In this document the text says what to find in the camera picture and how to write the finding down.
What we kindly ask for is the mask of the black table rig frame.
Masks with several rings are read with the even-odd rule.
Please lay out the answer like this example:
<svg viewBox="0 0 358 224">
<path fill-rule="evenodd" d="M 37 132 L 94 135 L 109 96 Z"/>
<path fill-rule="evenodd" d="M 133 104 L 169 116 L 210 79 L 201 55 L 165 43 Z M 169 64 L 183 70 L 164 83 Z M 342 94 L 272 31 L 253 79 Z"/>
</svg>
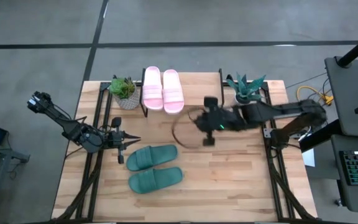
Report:
<svg viewBox="0 0 358 224">
<path fill-rule="evenodd" d="M 101 82 L 85 82 L 77 115 L 98 126 L 121 117 L 121 128 L 141 140 L 124 152 L 129 156 L 145 146 L 174 144 L 175 160 L 166 168 L 179 167 L 183 180 L 147 194 L 133 192 L 128 184 L 132 172 L 117 161 L 117 151 L 88 155 L 70 144 L 52 217 L 58 218 L 94 175 L 74 218 L 93 222 L 209 223 L 275 222 L 297 217 L 282 189 L 272 185 L 260 128 L 236 133 L 215 132 L 215 145 L 203 146 L 205 133 L 193 124 L 196 112 L 186 106 L 180 116 L 142 108 L 121 109 Z"/>
</svg>

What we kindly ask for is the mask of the wooden shelf with black legs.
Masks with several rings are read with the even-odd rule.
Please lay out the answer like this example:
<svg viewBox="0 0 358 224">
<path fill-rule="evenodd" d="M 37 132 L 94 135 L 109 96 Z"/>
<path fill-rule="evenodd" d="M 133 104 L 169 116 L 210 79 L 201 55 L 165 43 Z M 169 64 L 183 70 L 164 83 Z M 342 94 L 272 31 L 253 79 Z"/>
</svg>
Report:
<svg viewBox="0 0 358 224">
<path fill-rule="evenodd" d="M 146 108 L 143 104 L 142 85 L 144 83 L 145 69 L 142 73 L 142 79 L 140 83 L 140 105 L 145 110 L 146 113 L 149 111 L 160 111 L 160 110 L 150 110 Z M 162 90 L 163 90 L 164 72 L 160 71 Z M 205 96 L 216 97 L 218 98 L 218 102 L 220 104 L 224 103 L 223 72 L 221 69 L 219 69 L 217 72 L 178 72 L 178 74 L 183 88 L 183 96 L 185 99 L 184 107 L 203 105 L 203 98 Z"/>
</svg>

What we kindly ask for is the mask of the green rubber slide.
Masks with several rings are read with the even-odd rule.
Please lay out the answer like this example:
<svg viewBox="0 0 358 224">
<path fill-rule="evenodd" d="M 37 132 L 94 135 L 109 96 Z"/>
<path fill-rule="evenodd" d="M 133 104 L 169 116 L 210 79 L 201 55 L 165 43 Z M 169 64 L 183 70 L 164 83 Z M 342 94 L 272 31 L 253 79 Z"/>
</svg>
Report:
<svg viewBox="0 0 358 224">
<path fill-rule="evenodd" d="M 133 152 L 126 162 L 130 171 L 140 171 L 175 160 L 178 149 L 175 145 L 145 146 Z"/>
<path fill-rule="evenodd" d="M 183 180 L 183 172 L 179 167 L 166 169 L 149 169 L 132 175 L 128 184 L 137 194 L 147 194 L 161 190 Z"/>
</svg>

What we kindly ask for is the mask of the grey side desk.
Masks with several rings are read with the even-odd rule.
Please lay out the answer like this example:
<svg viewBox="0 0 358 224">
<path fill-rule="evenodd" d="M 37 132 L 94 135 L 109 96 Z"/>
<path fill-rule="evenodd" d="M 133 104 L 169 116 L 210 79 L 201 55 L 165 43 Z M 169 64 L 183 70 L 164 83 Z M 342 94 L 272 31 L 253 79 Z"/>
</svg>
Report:
<svg viewBox="0 0 358 224">
<path fill-rule="evenodd" d="M 343 134 L 358 136 L 358 60 L 347 68 L 340 67 L 335 58 L 324 60 L 337 115 Z"/>
</svg>

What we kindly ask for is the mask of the white paper sheet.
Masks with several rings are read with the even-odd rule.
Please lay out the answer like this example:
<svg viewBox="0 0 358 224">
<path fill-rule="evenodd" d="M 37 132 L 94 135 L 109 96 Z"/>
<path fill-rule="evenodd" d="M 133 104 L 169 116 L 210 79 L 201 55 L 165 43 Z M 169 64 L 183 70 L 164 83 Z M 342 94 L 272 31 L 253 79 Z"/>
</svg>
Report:
<svg viewBox="0 0 358 224">
<path fill-rule="evenodd" d="M 314 149 L 309 149 L 302 153 L 302 158 L 305 166 L 315 167 Z"/>
</svg>

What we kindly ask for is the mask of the succulent in triangle-patterned pot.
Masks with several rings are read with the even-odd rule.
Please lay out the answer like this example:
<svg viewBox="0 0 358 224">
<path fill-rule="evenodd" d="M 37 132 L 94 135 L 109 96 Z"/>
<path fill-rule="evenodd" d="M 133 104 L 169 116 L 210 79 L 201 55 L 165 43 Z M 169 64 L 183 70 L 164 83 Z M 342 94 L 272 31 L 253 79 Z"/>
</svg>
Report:
<svg viewBox="0 0 358 224">
<path fill-rule="evenodd" d="M 139 105 L 140 94 L 131 77 L 120 78 L 113 75 L 109 92 L 124 110 L 133 110 Z"/>
</svg>

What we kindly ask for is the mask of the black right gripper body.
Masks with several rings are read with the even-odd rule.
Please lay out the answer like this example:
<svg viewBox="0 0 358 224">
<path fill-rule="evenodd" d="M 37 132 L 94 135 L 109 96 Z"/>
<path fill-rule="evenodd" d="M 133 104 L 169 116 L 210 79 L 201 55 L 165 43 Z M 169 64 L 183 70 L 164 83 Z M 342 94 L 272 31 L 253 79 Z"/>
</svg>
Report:
<svg viewBox="0 0 358 224">
<path fill-rule="evenodd" d="M 209 113 L 208 123 L 209 131 L 204 131 L 206 137 L 203 139 L 203 146 L 215 145 L 215 138 L 213 137 L 213 131 L 221 131 L 224 127 L 224 110 L 218 106 L 218 99 L 213 96 L 204 97 L 204 107 Z"/>
</svg>

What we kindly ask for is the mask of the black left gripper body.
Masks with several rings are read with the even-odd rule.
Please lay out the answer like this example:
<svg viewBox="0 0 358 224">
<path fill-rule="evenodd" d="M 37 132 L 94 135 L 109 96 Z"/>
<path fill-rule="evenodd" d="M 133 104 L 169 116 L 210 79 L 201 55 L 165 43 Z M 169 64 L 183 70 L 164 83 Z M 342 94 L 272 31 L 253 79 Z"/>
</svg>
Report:
<svg viewBox="0 0 358 224">
<path fill-rule="evenodd" d="M 121 117 L 115 117 L 111 121 L 110 130 L 104 132 L 103 149 L 117 149 L 117 161 L 119 164 L 124 163 L 123 150 L 125 149 L 124 131 L 120 130 L 122 119 Z"/>
</svg>

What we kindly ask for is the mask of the pink rubber slide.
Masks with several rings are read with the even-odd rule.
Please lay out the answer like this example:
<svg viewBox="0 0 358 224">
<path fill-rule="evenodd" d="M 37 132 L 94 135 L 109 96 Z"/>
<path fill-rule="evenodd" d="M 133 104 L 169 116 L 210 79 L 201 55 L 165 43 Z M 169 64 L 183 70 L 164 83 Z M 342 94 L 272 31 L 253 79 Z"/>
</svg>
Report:
<svg viewBox="0 0 358 224">
<path fill-rule="evenodd" d="M 142 101 L 144 106 L 150 110 L 161 110 L 163 108 L 161 73 L 156 66 L 145 69 Z"/>
<path fill-rule="evenodd" d="M 179 74 L 174 69 L 163 73 L 163 108 L 168 114 L 178 114 L 185 105 Z"/>
</svg>

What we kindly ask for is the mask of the snake plant in white pot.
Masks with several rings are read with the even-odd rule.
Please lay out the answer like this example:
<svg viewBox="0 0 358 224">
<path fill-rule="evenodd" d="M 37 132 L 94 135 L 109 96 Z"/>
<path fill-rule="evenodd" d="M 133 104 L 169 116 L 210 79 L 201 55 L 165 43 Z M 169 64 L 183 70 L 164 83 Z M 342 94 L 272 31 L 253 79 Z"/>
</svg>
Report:
<svg viewBox="0 0 358 224">
<path fill-rule="evenodd" d="M 246 105 L 252 101 L 260 101 L 262 96 L 260 95 L 260 89 L 265 81 L 265 75 L 247 82 L 247 76 L 236 75 L 237 81 L 235 82 L 232 75 L 228 74 L 226 77 L 227 84 L 235 91 L 235 100 L 240 105 Z"/>
</svg>

